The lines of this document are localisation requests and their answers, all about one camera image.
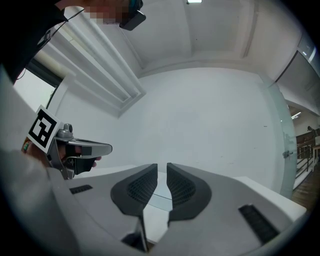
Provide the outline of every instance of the white wall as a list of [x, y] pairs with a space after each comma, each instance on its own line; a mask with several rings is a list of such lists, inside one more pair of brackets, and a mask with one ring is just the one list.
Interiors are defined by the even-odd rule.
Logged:
[[293, 120], [293, 125], [295, 136], [308, 133], [308, 126], [311, 126], [313, 129], [320, 128], [318, 117], [306, 111], [301, 112], [300, 117]]
[[110, 143], [98, 167], [168, 162], [250, 179], [280, 191], [284, 172], [280, 120], [258, 75], [192, 68], [140, 79], [147, 94], [119, 119], [86, 92], [68, 90], [57, 117], [78, 138]]
[[46, 107], [55, 88], [28, 70], [22, 76], [23, 73], [24, 71], [19, 76], [22, 78], [15, 82], [13, 88], [29, 107], [36, 112], [40, 105]]
[[36, 113], [18, 95], [5, 69], [0, 67], [0, 149], [20, 151], [36, 120]]
[[320, 78], [300, 53], [277, 84], [291, 106], [320, 116]]
[[288, 12], [261, 0], [248, 56], [258, 71], [275, 81], [294, 56], [301, 36], [299, 24]]

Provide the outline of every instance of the person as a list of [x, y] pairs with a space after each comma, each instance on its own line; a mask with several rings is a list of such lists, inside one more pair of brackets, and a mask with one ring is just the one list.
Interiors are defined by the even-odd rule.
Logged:
[[[53, 27], [68, 22], [64, 16], [67, 7], [83, 7], [85, 12], [95, 18], [103, 19], [107, 24], [120, 23], [128, 17], [129, 6], [137, 3], [138, 10], [143, 5], [142, 0], [43, 0], [43, 1], [6, 1], [2, 10], [13, 14], [9, 25], [3, 26], [1, 64], [14, 84], [34, 56], [46, 45], [55, 33]], [[21, 151], [30, 157], [39, 160], [45, 167], [49, 166], [44, 152], [35, 144], [26, 139]], [[66, 155], [65, 146], [60, 146], [60, 158]]]

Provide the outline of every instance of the black slot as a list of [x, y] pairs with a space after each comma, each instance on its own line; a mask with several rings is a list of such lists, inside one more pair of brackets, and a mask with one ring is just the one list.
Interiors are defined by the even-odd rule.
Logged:
[[73, 187], [70, 188], [70, 192], [74, 195], [74, 194], [78, 194], [87, 190], [92, 189], [92, 186], [90, 185], [82, 185], [82, 186], [77, 186], [77, 187]]
[[271, 223], [253, 205], [247, 204], [241, 206], [239, 208], [239, 212], [242, 214], [261, 243], [266, 244], [279, 234]]

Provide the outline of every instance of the fluorescent light fixture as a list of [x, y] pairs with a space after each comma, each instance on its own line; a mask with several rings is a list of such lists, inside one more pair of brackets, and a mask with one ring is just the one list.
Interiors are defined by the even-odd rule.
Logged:
[[295, 115], [291, 116], [291, 119], [296, 119], [296, 118], [298, 118], [300, 114], [301, 114], [301, 112], [296, 113]]
[[312, 53], [311, 53], [311, 56], [310, 56], [310, 58], [309, 58], [309, 62], [312, 62], [312, 60], [314, 59], [314, 56], [316, 55], [316, 51], [317, 51], [317, 48], [314, 47], [314, 48], [313, 48], [313, 51], [312, 51]]
[[186, 0], [188, 4], [202, 3], [202, 0]]

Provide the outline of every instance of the railing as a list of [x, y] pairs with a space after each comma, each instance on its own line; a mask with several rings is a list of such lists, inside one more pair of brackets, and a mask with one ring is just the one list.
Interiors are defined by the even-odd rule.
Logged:
[[314, 162], [314, 145], [315, 139], [311, 139], [297, 146], [297, 166], [305, 159], [307, 159], [307, 161], [297, 169], [295, 178], [298, 178], [305, 171], [309, 171], [309, 167]]

